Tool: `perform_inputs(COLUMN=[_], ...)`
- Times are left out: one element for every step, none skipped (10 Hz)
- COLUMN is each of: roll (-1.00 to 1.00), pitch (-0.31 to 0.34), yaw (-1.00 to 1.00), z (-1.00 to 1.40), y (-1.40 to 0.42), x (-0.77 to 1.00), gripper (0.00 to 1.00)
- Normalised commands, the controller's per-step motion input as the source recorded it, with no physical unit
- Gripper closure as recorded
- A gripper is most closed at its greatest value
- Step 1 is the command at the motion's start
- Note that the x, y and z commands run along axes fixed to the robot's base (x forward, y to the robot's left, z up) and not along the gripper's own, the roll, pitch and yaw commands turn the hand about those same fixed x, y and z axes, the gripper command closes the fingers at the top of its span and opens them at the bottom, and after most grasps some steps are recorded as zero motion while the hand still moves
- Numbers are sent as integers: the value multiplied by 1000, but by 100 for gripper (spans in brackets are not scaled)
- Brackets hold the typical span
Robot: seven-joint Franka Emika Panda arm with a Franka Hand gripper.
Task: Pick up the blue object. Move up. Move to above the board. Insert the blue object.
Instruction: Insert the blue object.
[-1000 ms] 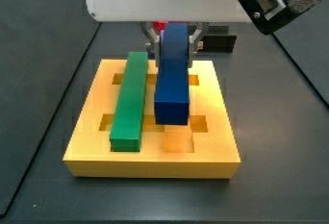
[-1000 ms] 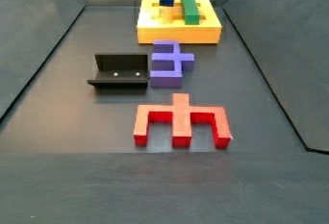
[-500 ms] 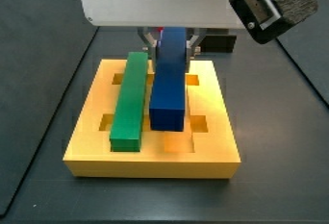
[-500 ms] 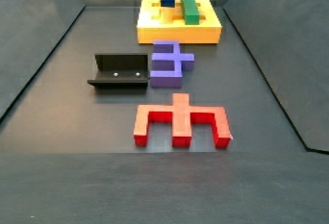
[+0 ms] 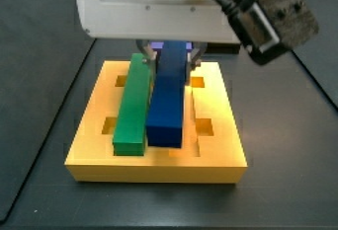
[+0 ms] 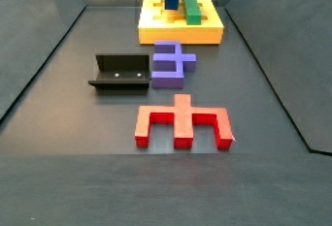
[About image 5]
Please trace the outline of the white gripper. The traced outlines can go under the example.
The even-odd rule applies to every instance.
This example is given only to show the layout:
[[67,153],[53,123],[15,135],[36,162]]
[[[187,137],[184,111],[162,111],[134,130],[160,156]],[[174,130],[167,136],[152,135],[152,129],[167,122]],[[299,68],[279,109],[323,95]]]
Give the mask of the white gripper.
[[194,41],[188,71],[200,66],[207,42],[239,41],[214,0],[76,0],[76,6],[91,37],[136,39],[152,72],[158,53],[150,40]]

